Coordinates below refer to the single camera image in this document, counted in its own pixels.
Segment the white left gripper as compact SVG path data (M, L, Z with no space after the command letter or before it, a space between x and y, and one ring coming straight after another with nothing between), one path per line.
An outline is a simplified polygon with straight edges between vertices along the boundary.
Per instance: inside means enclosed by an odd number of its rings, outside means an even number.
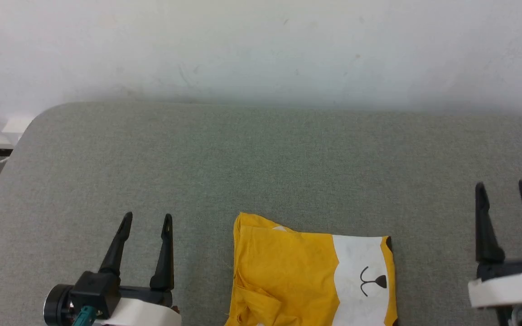
M133 213L127 212L112 239L99 273L120 276L124 244L129 239ZM161 231L161 249L150 288L124 286L121 299L110 318L102 326L180 326L182 316L173 309L174 246L173 217L166 213Z

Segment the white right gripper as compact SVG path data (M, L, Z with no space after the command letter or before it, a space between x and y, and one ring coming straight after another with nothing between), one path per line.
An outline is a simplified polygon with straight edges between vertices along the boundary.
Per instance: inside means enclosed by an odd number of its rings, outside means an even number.
M522 179L518 182L522 201ZM475 187L476 278L468 282L470 305L476 309L522 305L522 260L505 261L489 214L484 183Z

